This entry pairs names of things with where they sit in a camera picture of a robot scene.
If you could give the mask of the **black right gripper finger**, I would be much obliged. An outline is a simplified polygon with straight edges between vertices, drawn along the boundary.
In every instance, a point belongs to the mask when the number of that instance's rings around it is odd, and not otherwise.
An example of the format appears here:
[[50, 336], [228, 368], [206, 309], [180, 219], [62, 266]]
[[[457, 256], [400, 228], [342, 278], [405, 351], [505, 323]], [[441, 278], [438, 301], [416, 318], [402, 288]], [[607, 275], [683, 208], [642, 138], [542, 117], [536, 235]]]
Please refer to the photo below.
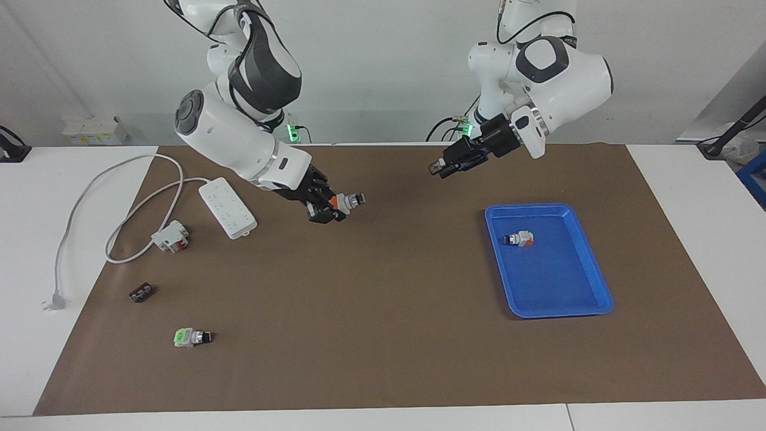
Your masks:
[[331, 221], [343, 221], [348, 215], [348, 207], [338, 200], [332, 200], [327, 204], [306, 203], [308, 219], [312, 223], [328, 224]]
[[314, 204], [337, 204], [337, 194], [325, 175], [314, 175]]

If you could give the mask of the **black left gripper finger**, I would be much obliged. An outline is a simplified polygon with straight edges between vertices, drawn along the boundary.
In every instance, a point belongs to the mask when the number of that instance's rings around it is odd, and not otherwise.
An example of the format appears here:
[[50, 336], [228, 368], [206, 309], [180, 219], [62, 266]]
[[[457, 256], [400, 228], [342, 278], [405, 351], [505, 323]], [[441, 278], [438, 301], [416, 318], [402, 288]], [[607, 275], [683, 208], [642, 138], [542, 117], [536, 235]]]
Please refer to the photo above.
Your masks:
[[469, 159], [481, 156], [481, 144], [468, 136], [460, 137], [442, 153], [442, 159], [445, 163], [465, 163]]
[[452, 174], [466, 172], [479, 164], [478, 154], [463, 154], [460, 156], [443, 155], [437, 161], [429, 164], [428, 171], [430, 175], [438, 175], [441, 179], [446, 179]]

